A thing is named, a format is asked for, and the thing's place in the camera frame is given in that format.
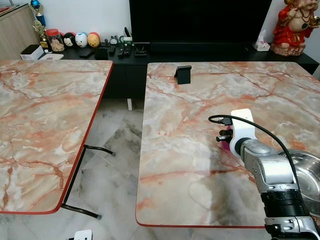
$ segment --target tile floor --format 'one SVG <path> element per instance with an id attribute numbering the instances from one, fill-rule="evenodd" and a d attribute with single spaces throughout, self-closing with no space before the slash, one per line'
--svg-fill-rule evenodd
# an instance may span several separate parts
<path id="1" fill-rule="evenodd" d="M 103 100 L 86 144 L 116 152 L 87 150 L 67 204 L 102 215 L 101 220 L 61 208 L 50 215 L 0 215 L 1 240 L 65 240 L 92 229 L 94 240 L 270 240 L 264 229 L 153 228 L 136 223 L 135 205 L 143 102 Z"/>

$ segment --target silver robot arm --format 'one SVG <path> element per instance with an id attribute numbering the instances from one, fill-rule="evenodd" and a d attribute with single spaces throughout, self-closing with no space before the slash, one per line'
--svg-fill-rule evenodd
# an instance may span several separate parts
<path id="1" fill-rule="evenodd" d="M 234 110 L 232 116 L 253 122 L 249 109 Z M 305 207 L 292 167 L 284 155 L 257 140 L 255 127 L 231 118 L 209 121 L 231 126 L 221 130 L 217 142 L 229 143 L 256 181 L 264 203 L 265 229 L 272 240 L 320 240 L 320 231 Z"/>
<path id="2" fill-rule="evenodd" d="M 244 140 L 239 155 L 254 175 L 264 203 L 265 228 L 273 239 L 320 240 L 288 159 L 256 139 Z"/>

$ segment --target marble table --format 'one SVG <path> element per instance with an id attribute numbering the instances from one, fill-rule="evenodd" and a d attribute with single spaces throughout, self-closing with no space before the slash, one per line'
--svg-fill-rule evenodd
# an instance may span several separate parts
<path id="1" fill-rule="evenodd" d="M 56 212 L 112 61 L 0 61 L 0 213 Z"/>
<path id="2" fill-rule="evenodd" d="M 177 66 L 191 84 L 177 85 Z M 136 221 L 142 226 L 263 228 L 264 205 L 241 159 L 208 117 L 251 109 L 290 149 L 320 156 L 320 82 L 293 62 L 148 65 Z M 281 148 L 266 134 L 257 138 Z"/>

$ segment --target black phone holder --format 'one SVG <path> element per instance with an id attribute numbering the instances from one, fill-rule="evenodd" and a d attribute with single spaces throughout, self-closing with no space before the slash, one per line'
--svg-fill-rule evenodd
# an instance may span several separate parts
<path id="1" fill-rule="evenodd" d="M 177 78 L 178 84 L 191 83 L 191 68 L 192 66 L 178 66 L 175 71 L 174 77 Z"/>

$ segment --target black tv screen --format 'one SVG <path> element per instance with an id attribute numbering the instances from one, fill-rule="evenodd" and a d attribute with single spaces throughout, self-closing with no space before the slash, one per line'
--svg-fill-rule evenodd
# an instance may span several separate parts
<path id="1" fill-rule="evenodd" d="M 271 1 L 130 0 L 133 41 L 255 42 Z"/>

